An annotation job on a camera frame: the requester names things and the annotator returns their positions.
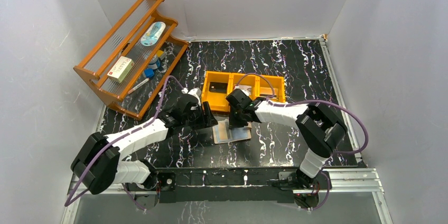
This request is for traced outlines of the blue cube block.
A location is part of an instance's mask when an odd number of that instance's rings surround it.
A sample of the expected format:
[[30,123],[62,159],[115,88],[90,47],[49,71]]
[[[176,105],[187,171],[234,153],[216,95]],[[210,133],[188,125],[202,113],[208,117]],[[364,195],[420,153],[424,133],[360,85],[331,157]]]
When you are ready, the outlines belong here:
[[143,71],[143,75],[145,78],[152,79],[154,77],[154,70],[151,68],[147,68]]

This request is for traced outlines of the black credit card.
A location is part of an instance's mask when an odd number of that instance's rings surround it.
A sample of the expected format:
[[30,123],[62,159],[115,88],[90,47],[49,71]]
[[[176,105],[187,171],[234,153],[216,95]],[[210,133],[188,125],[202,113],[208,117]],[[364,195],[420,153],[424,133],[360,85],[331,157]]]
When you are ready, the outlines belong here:
[[228,84],[226,82],[210,82],[209,91],[214,93],[226,94]]

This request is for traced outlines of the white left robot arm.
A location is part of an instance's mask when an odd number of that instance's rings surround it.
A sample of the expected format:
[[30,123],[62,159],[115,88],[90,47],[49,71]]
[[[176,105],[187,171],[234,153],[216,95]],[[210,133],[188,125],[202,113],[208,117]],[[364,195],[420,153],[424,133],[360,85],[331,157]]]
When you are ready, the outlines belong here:
[[72,172],[91,194],[112,184],[134,183],[151,190],[159,183],[158,170],[146,160],[124,158],[170,138],[183,128],[205,129],[217,125],[208,102],[183,94],[176,104],[162,109],[149,121],[114,134],[91,134],[71,164]]

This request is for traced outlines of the white red-print box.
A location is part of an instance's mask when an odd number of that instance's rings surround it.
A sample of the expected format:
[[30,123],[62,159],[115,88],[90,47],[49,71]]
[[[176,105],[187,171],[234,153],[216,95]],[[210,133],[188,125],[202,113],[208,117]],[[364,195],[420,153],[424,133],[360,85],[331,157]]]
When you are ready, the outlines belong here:
[[133,66],[134,61],[131,58],[121,56],[109,70],[107,77],[114,82],[122,83]]

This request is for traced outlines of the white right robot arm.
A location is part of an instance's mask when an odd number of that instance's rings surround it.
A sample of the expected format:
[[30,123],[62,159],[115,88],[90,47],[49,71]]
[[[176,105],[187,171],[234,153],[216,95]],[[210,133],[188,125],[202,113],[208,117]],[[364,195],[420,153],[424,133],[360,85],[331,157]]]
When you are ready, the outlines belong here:
[[294,175],[274,183],[283,190],[310,188],[348,132],[343,120],[321,100],[289,104],[264,97],[251,99],[241,89],[235,89],[226,101],[230,106],[230,128],[242,128],[251,122],[277,123],[297,129],[304,138],[308,149],[299,168]]

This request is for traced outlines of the blue white tape roll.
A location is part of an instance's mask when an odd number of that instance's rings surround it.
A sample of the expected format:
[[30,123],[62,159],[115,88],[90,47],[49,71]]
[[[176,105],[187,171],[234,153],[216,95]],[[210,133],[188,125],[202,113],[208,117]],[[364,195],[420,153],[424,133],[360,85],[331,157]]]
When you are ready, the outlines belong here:
[[161,61],[157,54],[152,57],[147,67],[152,70],[158,70],[161,67]]

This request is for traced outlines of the white leather card holder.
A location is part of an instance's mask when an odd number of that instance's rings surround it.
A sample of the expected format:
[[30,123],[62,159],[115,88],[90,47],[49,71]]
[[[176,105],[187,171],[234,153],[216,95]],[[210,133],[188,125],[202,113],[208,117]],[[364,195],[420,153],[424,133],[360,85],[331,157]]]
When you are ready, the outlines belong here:
[[212,127],[213,141],[215,144],[246,141],[251,139],[251,129],[251,123],[244,127],[230,129],[229,120],[222,120]]

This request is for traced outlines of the yellow small block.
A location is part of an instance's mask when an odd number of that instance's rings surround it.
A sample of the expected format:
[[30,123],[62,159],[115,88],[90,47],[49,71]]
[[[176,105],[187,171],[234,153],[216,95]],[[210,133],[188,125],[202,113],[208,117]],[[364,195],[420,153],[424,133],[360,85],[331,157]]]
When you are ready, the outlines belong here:
[[164,60],[166,58],[166,56],[167,56],[167,53],[165,51],[158,50],[156,55],[157,55],[159,60]]

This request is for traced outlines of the orange wooden shelf rack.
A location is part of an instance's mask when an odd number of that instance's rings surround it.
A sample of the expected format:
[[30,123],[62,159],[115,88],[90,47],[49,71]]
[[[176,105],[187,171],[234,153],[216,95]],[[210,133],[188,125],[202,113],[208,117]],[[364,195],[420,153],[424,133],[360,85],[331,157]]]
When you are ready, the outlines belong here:
[[162,15],[165,0],[137,0],[74,71],[110,109],[141,120],[188,42],[172,32],[178,22]]

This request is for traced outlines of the white marker pen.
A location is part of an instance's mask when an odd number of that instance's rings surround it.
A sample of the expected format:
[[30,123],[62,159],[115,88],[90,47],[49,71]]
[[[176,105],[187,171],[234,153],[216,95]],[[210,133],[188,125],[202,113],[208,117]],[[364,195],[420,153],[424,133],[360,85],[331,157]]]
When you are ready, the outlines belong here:
[[132,89],[130,89],[128,91],[128,94],[132,94],[133,92],[135,92],[137,89],[139,89],[141,86],[143,86],[144,84],[146,84],[148,81],[150,81],[150,78],[146,78],[144,80],[142,80],[141,82],[139,82],[137,85],[135,85]]

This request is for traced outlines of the yellow three-compartment plastic tray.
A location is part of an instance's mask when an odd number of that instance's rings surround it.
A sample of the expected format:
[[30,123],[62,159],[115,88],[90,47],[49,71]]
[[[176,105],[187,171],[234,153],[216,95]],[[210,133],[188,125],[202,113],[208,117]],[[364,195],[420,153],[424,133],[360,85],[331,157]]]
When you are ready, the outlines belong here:
[[201,100],[208,102],[212,111],[228,113],[226,96],[236,87],[246,91],[251,99],[273,95],[273,101],[286,102],[284,77],[217,71],[206,72]]

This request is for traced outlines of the silver card in tray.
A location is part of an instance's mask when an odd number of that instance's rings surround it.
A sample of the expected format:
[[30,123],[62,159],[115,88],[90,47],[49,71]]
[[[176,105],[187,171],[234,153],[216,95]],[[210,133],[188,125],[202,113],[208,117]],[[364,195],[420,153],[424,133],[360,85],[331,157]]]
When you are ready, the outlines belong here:
[[248,85],[238,85],[237,86],[239,89],[241,89],[246,95],[250,96],[251,95],[251,91],[252,91],[252,87],[248,86]]

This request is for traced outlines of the light blue oval case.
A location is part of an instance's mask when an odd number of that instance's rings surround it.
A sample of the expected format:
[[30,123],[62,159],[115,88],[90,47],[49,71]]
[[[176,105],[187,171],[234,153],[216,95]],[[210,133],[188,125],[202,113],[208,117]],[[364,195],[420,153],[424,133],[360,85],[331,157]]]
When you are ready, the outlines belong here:
[[153,46],[161,37],[166,28],[164,22],[154,22],[140,38],[140,44],[143,46]]

